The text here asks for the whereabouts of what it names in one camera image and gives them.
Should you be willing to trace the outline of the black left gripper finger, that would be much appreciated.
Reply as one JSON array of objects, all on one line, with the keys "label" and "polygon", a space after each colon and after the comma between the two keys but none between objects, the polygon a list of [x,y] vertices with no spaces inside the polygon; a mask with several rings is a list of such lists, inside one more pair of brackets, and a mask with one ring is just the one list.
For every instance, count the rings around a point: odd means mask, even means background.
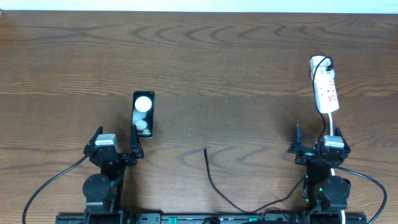
[{"label": "black left gripper finger", "polygon": [[143,153],[143,148],[135,124],[133,124],[131,127],[131,137],[130,137],[129,147],[133,153]]},{"label": "black left gripper finger", "polygon": [[91,139],[87,143],[87,148],[91,148],[95,146],[95,141],[97,137],[103,133],[103,127],[99,126],[94,135],[91,137]]}]

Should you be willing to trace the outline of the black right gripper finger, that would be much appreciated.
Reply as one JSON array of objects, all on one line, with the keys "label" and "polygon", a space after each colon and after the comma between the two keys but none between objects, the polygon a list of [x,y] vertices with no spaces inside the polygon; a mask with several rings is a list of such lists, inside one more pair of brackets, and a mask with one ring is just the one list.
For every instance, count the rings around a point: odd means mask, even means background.
[{"label": "black right gripper finger", "polygon": [[335,128],[334,145],[335,146],[345,146],[346,145],[346,141],[340,131],[340,128]]},{"label": "black right gripper finger", "polygon": [[291,149],[298,149],[302,146],[302,127],[301,124],[296,125],[296,132],[290,144]]}]

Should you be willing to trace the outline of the black smartphone with lit screen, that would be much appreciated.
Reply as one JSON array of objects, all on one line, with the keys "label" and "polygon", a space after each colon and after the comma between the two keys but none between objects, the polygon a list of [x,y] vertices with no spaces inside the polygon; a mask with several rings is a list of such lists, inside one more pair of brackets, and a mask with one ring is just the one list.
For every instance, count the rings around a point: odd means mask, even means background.
[{"label": "black smartphone with lit screen", "polygon": [[132,126],[140,138],[151,138],[154,126],[154,91],[135,91],[132,98]]}]

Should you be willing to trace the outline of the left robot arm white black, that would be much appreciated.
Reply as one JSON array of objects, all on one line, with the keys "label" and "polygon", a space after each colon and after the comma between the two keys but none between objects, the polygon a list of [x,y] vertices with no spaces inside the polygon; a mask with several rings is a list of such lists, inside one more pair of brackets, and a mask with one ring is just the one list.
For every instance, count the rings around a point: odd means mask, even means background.
[{"label": "left robot arm white black", "polygon": [[84,155],[100,168],[83,184],[86,197],[85,223],[135,223],[133,213],[121,207],[124,174],[127,166],[135,166],[144,157],[136,125],[131,126],[130,151],[118,151],[114,134],[103,134],[100,126],[84,148]]}]

